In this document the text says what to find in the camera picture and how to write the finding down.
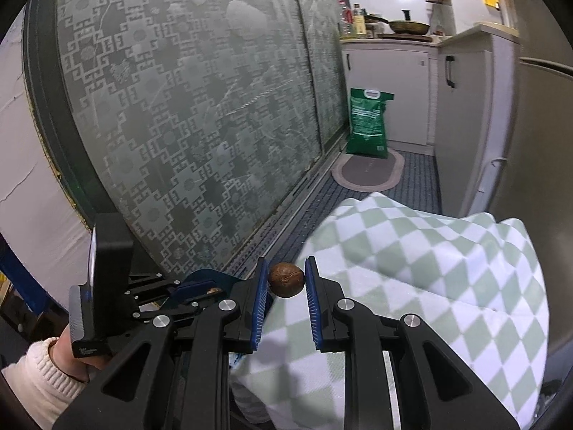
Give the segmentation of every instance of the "kitchen counter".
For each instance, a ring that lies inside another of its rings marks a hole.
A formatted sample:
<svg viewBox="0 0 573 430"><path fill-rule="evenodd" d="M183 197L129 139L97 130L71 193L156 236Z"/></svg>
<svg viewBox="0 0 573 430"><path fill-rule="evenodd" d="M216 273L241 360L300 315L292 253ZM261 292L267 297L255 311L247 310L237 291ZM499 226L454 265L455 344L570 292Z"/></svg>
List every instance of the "kitchen counter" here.
<svg viewBox="0 0 573 430"><path fill-rule="evenodd" d="M437 44L437 46L440 48L446 47L480 33L495 35L497 37L502 37L503 39L509 40L510 42L519 43L519 32L517 30L512 29L511 27L507 27L506 25L495 24L491 22L480 22L474 25L471 29L463 31L462 33L456 34L452 37L443 39Z"/></svg>
<svg viewBox="0 0 573 430"><path fill-rule="evenodd" d="M425 47L437 47L435 42L420 42L419 40L400 40L400 39L342 39L340 43L343 48L354 48L356 44L367 44L368 48L374 48L377 45L419 45Z"/></svg>

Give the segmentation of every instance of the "diamond pattern fabric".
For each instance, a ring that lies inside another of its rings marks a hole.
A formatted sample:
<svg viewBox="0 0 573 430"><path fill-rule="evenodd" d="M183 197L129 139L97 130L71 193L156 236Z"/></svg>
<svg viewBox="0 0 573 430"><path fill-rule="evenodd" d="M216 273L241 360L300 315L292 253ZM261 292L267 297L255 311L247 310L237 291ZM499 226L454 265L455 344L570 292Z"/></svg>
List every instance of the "diamond pattern fabric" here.
<svg viewBox="0 0 573 430"><path fill-rule="evenodd" d="M549 313L543 276L523 223L409 209L373 193L344 201L311 235L322 277L378 315L422 316L476 372L522 428L545 368ZM307 298L277 298L259 350L233 368L252 405L277 430L342 430L344 354L314 349ZM246 414L251 404L241 401Z"/></svg>

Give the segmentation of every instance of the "white kitchen cabinet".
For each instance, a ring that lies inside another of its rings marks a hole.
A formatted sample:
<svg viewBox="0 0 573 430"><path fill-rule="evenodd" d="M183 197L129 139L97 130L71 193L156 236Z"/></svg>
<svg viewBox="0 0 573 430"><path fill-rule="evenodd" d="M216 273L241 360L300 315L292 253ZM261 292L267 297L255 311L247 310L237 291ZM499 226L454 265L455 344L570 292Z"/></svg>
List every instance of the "white kitchen cabinet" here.
<svg viewBox="0 0 573 430"><path fill-rule="evenodd" d="M492 53L443 53L438 67L434 146L442 211L459 217L468 214L481 172L492 101Z"/></svg>
<svg viewBox="0 0 573 430"><path fill-rule="evenodd" d="M394 94L384 114L388 140L426 145L429 117L428 53L343 50L346 87Z"/></svg>

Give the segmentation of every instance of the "patterned glass panel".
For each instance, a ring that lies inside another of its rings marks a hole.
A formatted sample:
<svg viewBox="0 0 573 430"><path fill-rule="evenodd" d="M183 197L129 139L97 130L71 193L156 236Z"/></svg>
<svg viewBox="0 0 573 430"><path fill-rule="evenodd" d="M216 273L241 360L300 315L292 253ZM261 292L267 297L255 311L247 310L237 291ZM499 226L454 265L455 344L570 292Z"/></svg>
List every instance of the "patterned glass panel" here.
<svg viewBox="0 0 573 430"><path fill-rule="evenodd" d="M222 267L320 156L296 0L58 0L74 120L171 273Z"/></svg>
<svg viewBox="0 0 573 430"><path fill-rule="evenodd" d="M348 123L338 31L339 0L299 0L316 91L322 144Z"/></svg>

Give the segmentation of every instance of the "doormat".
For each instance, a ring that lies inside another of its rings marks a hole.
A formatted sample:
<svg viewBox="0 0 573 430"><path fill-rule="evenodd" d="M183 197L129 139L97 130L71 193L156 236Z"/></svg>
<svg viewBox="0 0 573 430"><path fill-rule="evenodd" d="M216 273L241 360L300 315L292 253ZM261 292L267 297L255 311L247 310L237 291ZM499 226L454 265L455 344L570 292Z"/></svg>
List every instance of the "doormat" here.
<svg viewBox="0 0 573 430"><path fill-rule="evenodd" d="M346 189L360 192L382 192L400 182L404 158L388 149L388 158L343 153L332 167L332 177Z"/></svg>

